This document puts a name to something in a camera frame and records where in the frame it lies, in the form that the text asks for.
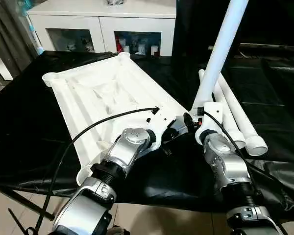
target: pipe cap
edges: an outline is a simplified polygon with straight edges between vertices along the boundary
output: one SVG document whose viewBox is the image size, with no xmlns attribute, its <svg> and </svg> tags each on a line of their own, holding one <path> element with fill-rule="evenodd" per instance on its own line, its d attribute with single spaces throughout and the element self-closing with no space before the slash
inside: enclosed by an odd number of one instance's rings
<svg viewBox="0 0 294 235">
<path fill-rule="evenodd" d="M 245 141 L 247 153 L 251 156 L 260 156 L 268 151 L 268 146 L 260 136 L 251 136 Z"/>
<path fill-rule="evenodd" d="M 239 130 L 230 130 L 228 133 L 240 149 L 245 147 L 246 142 L 242 132 Z"/>
</svg>

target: table leg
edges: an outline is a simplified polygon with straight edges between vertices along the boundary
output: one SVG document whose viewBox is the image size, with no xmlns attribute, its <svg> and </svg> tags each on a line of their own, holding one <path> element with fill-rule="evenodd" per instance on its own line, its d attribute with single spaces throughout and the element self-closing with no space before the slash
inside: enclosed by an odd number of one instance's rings
<svg viewBox="0 0 294 235">
<path fill-rule="evenodd" d="M 17 201 L 18 203 L 24 205 L 25 207 L 31 209 L 32 211 L 34 211 L 38 214 L 43 212 L 41 207 L 37 206 L 36 204 L 32 203 L 31 201 L 29 201 L 28 199 L 24 198 L 23 196 L 19 195 L 17 192 L 15 192 L 11 189 L 0 188 L 0 193 L 13 199 L 14 201 Z M 50 214 L 49 212 L 45 212 L 44 217 L 46 217 L 50 221 L 54 220 L 54 214 Z"/>
</svg>

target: gray curtain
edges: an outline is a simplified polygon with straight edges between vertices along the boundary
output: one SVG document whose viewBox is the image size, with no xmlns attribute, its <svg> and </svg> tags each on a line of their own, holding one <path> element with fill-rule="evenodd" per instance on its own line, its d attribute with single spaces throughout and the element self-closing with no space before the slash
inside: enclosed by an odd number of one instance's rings
<svg viewBox="0 0 294 235">
<path fill-rule="evenodd" d="M 0 57 L 12 77 L 19 75 L 37 57 L 15 6 L 14 0 L 0 0 Z"/>
</svg>

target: white tube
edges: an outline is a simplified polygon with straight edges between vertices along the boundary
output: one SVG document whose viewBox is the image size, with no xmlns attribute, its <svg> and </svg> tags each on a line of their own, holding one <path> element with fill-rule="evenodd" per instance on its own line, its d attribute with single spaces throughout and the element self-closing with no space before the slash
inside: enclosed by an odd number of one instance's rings
<svg viewBox="0 0 294 235">
<path fill-rule="evenodd" d="M 199 79 L 200 82 L 203 79 L 203 76 L 205 74 L 205 70 L 199 70 Z M 231 110 L 229 108 L 228 103 L 226 102 L 226 99 L 224 97 L 224 94 L 222 92 L 222 89 L 217 82 L 214 88 L 214 96 L 216 99 L 216 102 L 219 102 L 222 104 L 223 107 L 223 116 L 222 116 L 222 123 L 225 128 L 225 130 L 229 133 L 229 135 L 232 137 L 234 142 L 239 148 L 245 147 L 245 138 L 242 134 L 242 132 L 239 131 L 236 122 L 234 120 L 234 117 L 231 113 Z"/>
<path fill-rule="evenodd" d="M 192 113 L 194 115 L 197 114 L 197 108 L 203 107 L 204 102 L 208 101 L 212 94 L 247 3 L 248 0 L 231 0 L 228 6 L 215 46 L 208 61 L 203 82 L 200 84 L 193 103 Z"/>
<path fill-rule="evenodd" d="M 199 71 L 198 71 L 198 75 L 199 75 L 200 83 L 202 83 L 202 79 L 203 79 L 203 77 L 204 77 L 204 75 L 205 75 L 205 70 L 199 70 Z M 213 99 L 212 99 L 212 96 L 209 96 L 209 98 L 208 98 L 207 101 L 208 101 L 208 102 L 214 102 Z"/>
<path fill-rule="evenodd" d="M 243 108 L 239 104 L 238 100 L 236 99 L 231 88 L 229 87 L 221 73 L 218 79 L 218 83 L 232 111 L 235 121 L 239 126 L 239 129 L 245 137 L 245 147 L 248 154 L 251 156 L 260 156 L 266 153 L 268 151 L 268 147 L 264 139 L 257 134 L 256 130 L 254 129 Z"/>
</svg>

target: table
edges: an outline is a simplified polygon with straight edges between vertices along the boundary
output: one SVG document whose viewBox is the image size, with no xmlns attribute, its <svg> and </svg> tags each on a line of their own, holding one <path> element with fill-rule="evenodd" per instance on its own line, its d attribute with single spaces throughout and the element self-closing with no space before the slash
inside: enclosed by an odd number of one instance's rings
<svg viewBox="0 0 294 235">
<path fill-rule="evenodd" d="M 14 189 L 46 194 L 57 161 L 71 140 L 53 91 L 42 75 L 114 55 L 45 51 L 0 92 L 1 192 L 15 200 L 20 198 L 12 193 Z M 185 59 L 172 66 L 170 57 L 132 59 L 187 110 L 191 108 L 199 86 L 198 69 L 205 64 Z M 248 157 L 258 168 L 252 173 L 268 209 L 278 218 L 294 220 L 294 63 L 233 59 L 222 74 L 268 144 L 267 154 Z M 77 188 L 79 169 L 72 148 L 53 194 L 70 196 Z M 117 202 L 224 212 L 213 183 L 201 146 L 186 134 L 139 159 Z"/>
</svg>

